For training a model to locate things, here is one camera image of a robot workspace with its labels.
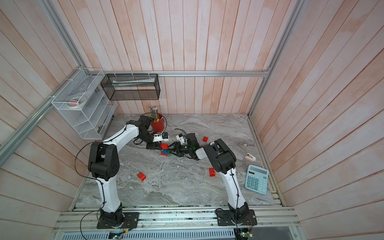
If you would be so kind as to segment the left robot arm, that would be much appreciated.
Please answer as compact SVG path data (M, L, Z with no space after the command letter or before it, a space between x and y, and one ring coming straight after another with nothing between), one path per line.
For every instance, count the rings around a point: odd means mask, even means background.
M131 140L140 139L148 149L161 149L161 142L168 140L165 132L150 133L148 129L154 120L140 116L130 120L116 134L102 142L91 144L88 171L96 180L102 200L100 222L102 226L119 228L125 222L123 205L117 192L116 175L120 169L119 151Z

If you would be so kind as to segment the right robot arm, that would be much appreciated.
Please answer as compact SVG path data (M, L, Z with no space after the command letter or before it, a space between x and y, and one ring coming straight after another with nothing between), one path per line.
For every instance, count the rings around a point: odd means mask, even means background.
M168 152L177 157L196 161L208 159L215 172L221 176L228 196L229 209L227 211L218 209L218 217L230 219L234 225L242 224L246 220L250 209L237 179L237 159L222 139L200 146L194 133L178 135L178 141L168 146Z

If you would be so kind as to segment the red pen cup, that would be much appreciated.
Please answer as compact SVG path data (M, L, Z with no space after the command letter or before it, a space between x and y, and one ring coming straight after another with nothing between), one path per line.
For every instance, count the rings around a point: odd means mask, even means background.
M154 132L163 132L165 130L165 119L163 115L156 114L156 116L152 119L151 126L153 127Z

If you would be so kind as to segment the pens in cup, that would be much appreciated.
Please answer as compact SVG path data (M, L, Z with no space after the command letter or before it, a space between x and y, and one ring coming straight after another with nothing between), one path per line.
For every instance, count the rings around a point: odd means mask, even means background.
M158 112L157 106L150 107L150 115L152 116L152 119L154 120L154 122L159 122L162 119L162 116L160 116Z

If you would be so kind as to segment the black mesh basket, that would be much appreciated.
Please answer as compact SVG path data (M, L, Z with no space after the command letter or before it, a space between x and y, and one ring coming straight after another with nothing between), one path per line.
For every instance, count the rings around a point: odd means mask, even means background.
M156 74L107 74L101 87L109 100L158 100L161 93Z

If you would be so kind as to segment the small white pink object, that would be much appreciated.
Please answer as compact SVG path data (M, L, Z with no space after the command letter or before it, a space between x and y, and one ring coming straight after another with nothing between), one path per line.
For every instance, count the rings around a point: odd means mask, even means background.
M247 153L247 154L245 155L245 160L250 161L250 162L255 162L255 161L257 160L257 158L256 158L255 156L253 156L253 155Z

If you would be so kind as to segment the calculator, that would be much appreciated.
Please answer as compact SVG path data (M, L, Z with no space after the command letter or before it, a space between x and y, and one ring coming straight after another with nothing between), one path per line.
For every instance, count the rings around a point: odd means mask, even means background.
M249 165L245 187L253 192L266 195L268 190L269 171L258 166Z

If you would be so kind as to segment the tape roll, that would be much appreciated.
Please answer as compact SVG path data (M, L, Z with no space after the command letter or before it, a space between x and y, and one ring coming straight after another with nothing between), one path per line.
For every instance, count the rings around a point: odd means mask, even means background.
M68 109L78 109L84 104L84 98L82 96L71 97L67 102L66 106Z

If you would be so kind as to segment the aluminium rail front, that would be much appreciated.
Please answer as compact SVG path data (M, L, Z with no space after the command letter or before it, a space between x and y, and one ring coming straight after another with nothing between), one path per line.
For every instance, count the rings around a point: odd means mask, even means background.
M218 207L134 207L123 208L124 214L138 213L137 230L211 229L220 228ZM251 213L244 218L244 227L292 227L300 226L299 218L292 207L251 206ZM97 231L97 216L92 208L77 208L62 212L53 227L53 232Z

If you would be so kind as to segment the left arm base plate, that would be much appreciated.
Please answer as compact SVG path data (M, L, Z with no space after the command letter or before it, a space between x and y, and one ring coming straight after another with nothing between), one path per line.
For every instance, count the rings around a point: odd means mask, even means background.
M101 211L97 229L134 229L137 227L139 215L138 212L108 213Z

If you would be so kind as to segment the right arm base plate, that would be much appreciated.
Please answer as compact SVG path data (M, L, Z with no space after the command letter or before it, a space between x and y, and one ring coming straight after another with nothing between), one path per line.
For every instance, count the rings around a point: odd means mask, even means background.
M219 226L256 226L258 224L254 210L237 214L231 210L216 209L215 214Z

